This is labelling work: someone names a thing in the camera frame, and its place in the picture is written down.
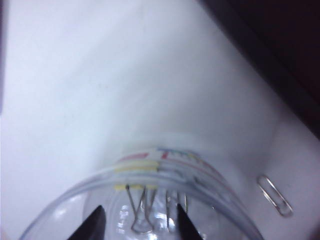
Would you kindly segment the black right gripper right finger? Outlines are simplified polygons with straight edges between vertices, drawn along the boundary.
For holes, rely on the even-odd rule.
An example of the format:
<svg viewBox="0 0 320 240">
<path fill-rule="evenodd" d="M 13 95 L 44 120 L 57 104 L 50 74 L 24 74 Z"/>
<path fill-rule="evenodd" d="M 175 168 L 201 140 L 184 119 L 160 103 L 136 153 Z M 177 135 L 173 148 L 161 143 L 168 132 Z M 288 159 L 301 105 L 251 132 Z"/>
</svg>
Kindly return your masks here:
<svg viewBox="0 0 320 240">
<path fill-rule="evenodd" d="M 183 207 L 177 204 L 177 226 L 182 240 L 203 240 Z"/>
</svg>

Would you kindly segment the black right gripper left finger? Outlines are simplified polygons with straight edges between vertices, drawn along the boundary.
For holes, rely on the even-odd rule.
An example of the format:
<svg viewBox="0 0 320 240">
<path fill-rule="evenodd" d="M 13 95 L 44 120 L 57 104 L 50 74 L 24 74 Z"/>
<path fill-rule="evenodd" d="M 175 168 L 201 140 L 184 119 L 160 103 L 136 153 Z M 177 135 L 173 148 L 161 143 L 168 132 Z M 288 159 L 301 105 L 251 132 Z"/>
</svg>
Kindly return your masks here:
<svg viewBox="0 0 320 240">
<path fill-rule="evenodd" d="M 67 240 L 104 240 L 106 224 L 105 209 L 99 205 Z"/>
</svg>

